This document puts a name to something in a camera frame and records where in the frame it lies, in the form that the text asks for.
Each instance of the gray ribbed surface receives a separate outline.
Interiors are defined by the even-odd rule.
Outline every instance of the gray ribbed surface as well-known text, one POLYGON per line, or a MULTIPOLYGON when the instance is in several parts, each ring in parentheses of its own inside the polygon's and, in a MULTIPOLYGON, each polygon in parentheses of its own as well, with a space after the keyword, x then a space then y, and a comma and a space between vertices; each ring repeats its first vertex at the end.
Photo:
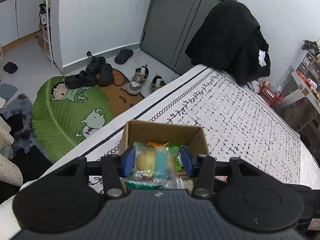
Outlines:
POLYGON ((303 239, 293 229, 280 233, 245 232, 224 221, 208 201, 191 198, 185 190, 132 190, 121 200, 107 202, 89 224, 72 232, 41 235, 26 230, 14 240, 158 240, 158 239, 303 239))

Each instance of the red plastic basket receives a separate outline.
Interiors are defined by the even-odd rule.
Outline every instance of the red plastic basket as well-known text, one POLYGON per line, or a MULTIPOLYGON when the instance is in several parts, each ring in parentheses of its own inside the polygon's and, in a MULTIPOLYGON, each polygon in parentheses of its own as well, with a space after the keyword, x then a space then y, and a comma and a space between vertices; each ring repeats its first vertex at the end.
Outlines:
POLYGON ((273 107, 276 102, 283 98, 283 95, 276 95, 272 90, 269 89, 268 83, 263 82, 262 88, 260 89, 259 95, 266 101, 266 103, 273 107))

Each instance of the gray fluffy rug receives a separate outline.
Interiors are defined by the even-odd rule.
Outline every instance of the gray fluffy rug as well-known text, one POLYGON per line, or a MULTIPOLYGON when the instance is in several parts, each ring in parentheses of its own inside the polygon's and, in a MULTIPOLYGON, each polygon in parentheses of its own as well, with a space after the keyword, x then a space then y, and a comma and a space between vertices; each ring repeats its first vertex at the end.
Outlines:
POLYGON ((14 134, 14 143, 12 144, 13 156, 15 152, 23 148, 25 153, 35 145, 41 153, 50 161, 43 146, 36 141, 36 136, 32 128, 32 102, 25 94, 18 95, 14 100, 7 104, 0 113, 7 119, 12 115, 21 114, 23 120, 23 129, 14 134))

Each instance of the black jacket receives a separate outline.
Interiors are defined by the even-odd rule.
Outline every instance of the black jacket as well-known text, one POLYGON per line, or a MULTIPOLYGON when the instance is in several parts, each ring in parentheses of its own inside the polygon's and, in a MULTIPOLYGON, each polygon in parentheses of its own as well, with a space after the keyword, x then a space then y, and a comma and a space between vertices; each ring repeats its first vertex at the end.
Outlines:
POLYGON ((259 64, 259 49, 268 52, 260 25, 242 3, 225 1, 215 6, 189 43, 186 54, 194 65, 204 64, 234 76, 239 85, 270 75, 259 64))

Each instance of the door frame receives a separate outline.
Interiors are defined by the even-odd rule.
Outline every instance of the door frame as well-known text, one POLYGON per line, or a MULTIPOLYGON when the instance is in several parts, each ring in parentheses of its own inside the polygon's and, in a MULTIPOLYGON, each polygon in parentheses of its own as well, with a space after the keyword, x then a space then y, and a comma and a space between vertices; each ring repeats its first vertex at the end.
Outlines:
POLYGON ((144 36, 146 34, 146 28, 147 28, 147 25, 148 25, 148 20, 149 20, 149 16, 150 16, 150 12, 152 10, 152 6, 153 6, 153 2, 154 0, 150 0, 150 4, 149 4, 149 7, 148 7, 148 12, 147 12, 147 16, 146 16, 146 20, 145 20, 145 23, 144 23, 144 26, 143 26, 143 31, 142 31, 142 35, 141 35, 141 39, 140 39, 140 49, 145 52, 146 54, 150 55, 151 57, 153 57, 154 59, 158 60, 159 62, 161 62, 162 64, 164 64, 165 66, 167 66, 168 68, 170 68, 172 71, 174 71, 175 73, 179 74, 179 75, 183 75, 184 73, 181 72, 180 70, 176 69, 174 66, 178 60, 178 57, 180 55, 180 52, 182 50, 182 47, 184 45, 184 41, 189 33, 189 30, 190 30, 190 27, 192 25, 192 22, 193 22, 193 19, 194 17, 196 16, 196 12, 198 10, 198 7, 201 3, 201 0, 194 0, 194 3, 193 3, 193 6, 190 10, 190 14, 188 16, 188 19, 186 21, 186 24, 183 28, 183 31, 181 33, 181 36, 180 36, 180 40, 177 44, 177 47, 176 47, 176 51, 172 57, 172 60, 171 60, 171 63, 170 64, 167 64, 165 62, 163 62, 161 59, 151 55, 150 53, 148 53, 147 50, 144 50, 143 49, 143 40, 144 40, 144 36))

